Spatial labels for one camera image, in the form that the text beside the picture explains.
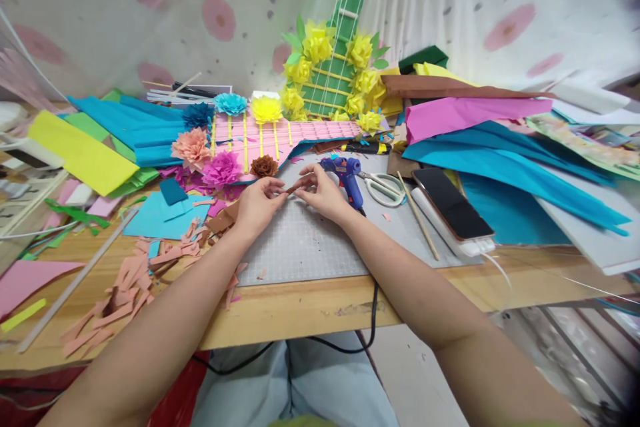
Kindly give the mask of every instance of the cutting mat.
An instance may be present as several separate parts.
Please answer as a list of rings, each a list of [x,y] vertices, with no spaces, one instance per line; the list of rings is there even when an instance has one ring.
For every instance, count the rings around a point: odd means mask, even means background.
[[[290,187],[299,178],[298,173],[302,167],[308,163],[317,163],[325,156],[305,152],[301,155],[303,161],[297,164],[288,161],[281,168],[278,178],[285,181],[285,188]],[[341,157],[358,158],[362,169],[370,173],[387,170],[386,155],[368,155],[368,158],[365,158],[364,155],[357,157],[355,153],[342,153]],[[482,264],[480,257],[461,260],[454,256],[424,217],[425,225],[440,254],[440,260],[436,262],[409,204],[405,203],[395,208],[384,207],[371,198],[365,189],[364,180],[360,177],[357,180],[363,194],[363,209],[367,217],[418,258],[434,268]],[[383,214],[389,214],[391,221],[387,222]],[[239,276],[241,286],[368,274],[367,268],[343,230],[313,208],[307,207],[294,195],[287,199],[285,205],[276,213],[269,228],[245,254],[243,262],[248,262],[249,266]],[[266,274],[263,280],[260,280],[258,277],[263,270],[266,270]]]

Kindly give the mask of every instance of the hand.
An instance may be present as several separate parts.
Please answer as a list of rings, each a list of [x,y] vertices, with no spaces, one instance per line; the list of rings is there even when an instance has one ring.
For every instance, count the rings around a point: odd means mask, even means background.
[[[355,211],[319,163],[307,165],[300,171],[300,175],[304,177],[293,184],[293,187],[297,188],[295,195],[326,218],[339,224],[345,215]]]
[[[240,209],[235,228],[240,227],[256,237],[260,235],[289,196],[283,185],[282,180],[264,177],[247,187],[238,200]]]

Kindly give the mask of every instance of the hot glue gun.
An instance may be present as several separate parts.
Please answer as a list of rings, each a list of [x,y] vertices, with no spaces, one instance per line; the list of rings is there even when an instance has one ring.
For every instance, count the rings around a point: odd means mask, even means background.
[[[320,161],[320,166],[325,171],[332,171],[337,175],[340,186],[347,191],[349,205],[362,214],[362,195],[355,179],[355,176],[361,171],[360,161],[353,158],[337,157],[331,159],[326,157]]]

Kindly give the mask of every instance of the phone screen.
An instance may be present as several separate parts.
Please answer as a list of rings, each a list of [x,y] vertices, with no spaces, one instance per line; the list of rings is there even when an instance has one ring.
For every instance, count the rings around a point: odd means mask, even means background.
[[[495,234],[441,169],[414,170],[413,178],[456,237],[469,240]]]

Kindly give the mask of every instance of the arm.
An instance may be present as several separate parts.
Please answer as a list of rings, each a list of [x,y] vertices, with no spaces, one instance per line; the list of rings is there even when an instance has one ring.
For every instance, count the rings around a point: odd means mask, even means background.
[[[197,349],[242,256],[286,200],[283,184],[265,178],[248,187],[235,226],[140,311],[40,425],[146,425]]]
[[[583,425],[534,365],[463,294],[354,209],[319,164],[295,195],[340,225],[396,312],[433,349],[472,426]],[[316,193],[309,190],[315,187]]]

